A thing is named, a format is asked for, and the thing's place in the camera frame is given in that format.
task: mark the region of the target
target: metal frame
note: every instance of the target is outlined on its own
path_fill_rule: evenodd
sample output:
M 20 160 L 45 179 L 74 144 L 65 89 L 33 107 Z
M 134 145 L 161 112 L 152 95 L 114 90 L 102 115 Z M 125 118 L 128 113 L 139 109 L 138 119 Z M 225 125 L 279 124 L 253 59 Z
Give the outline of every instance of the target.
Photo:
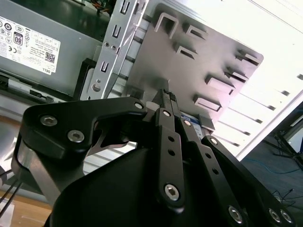
M 121 48 L 128 50 L 149 0 L 118 0 L 109 21 L 96 68 L 83 92 L 87 99 L 105 97 L 105 91 Z

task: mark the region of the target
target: power supply label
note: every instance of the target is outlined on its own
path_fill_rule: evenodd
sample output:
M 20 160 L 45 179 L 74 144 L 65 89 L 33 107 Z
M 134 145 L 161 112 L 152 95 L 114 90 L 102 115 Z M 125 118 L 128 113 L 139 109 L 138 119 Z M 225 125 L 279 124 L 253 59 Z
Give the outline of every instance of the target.
M 60 42 L 0 17 L 0 56 L 51 75 L 56 72 Z

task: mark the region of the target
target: metal plate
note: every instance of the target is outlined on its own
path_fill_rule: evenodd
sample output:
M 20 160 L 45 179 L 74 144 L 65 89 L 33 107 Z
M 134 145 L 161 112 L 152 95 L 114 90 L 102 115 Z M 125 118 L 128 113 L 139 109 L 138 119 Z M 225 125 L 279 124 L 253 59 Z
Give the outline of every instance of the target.
M 163 12 L 170 16 L 164 15 L 160 24 Z M 145 101 L 151 101 L 164 88 L 165 83 L 159 84 L 164 79 L 181 111 L 216 121 L 262 61 L 263 56 L 252 49 L 159 4 L 131 70 L 126 95 L 136 87 L 145 91 Z M 210 78 L 222 83 L 209 83 Z M 226 93 L 231 87 L 233 92 Z M 200 106 L 195 105 L 198 98 L 205 99 Z

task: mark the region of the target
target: black cable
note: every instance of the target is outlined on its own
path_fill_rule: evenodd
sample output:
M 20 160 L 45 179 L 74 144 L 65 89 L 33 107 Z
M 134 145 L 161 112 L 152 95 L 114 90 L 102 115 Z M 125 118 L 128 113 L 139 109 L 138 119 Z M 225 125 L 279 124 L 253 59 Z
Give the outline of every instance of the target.
M 296 203 L 296 201 L 294 201 L 292 204 L 288 205 L 287 207 L 291 207 Z
M 290 199 L 287 199 L 287 200 L 296 200 L 296 199 L 300 199 L 300 198 L 303 198 L 303 196 L 294 197 L 294 198 L 290 198 Z
M 20 183 L 17 188 L 15 189 L 14 193 L 11 195 L 9 201 L 5 204 L 5 206 L 3 207 L 3 209 L 0 212 L 0 218 L 3 216 L 4 212 L 6 211 L 6 209 L 9 207 L 9 205 L 11 204 L 11 202 L 13 201 L 13 198 L 15 197 L 16 193 L 18 192 L 19 188 L 21 187 L 22 183 Z
M 4 175 L 6 175 L 6 174 L 10 174 L 11 172 L 12 172 L 11 169 L 8 170 L 8 171 L 5 171 L 4 173 L 0 174 L 0 177 L 4 176 Z
M 9 187 L 9 189 L 4 193 L 4 195 L 0 199 L 0 203 L 5 199 L 5 197 L 8 195 L 8 193 L 11 191 L 11 189 L 15 186 L 18 180 L 15 180 L 14 183 Z
M 289 195 L 289 193 L 291 193 L 293 190 L 294 190 L 293 188 L 292 188 L 291 190 L 289 190 L 288 193 L 286 193 L 286 195 L 282 197 L 282 201 L 281 201 L 281 202 L 283 202 L 284 198 L 285 198 L 287 195 Z

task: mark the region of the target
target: wooden surface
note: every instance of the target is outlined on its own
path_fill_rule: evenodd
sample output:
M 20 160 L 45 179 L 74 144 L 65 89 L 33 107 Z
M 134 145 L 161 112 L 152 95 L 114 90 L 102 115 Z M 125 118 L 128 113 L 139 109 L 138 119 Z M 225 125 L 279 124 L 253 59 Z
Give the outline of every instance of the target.
M 15 208 L 11 227 L 42 227 L 51 213 L 48 204 L 25 197 L 16 195 L 12 203 Z

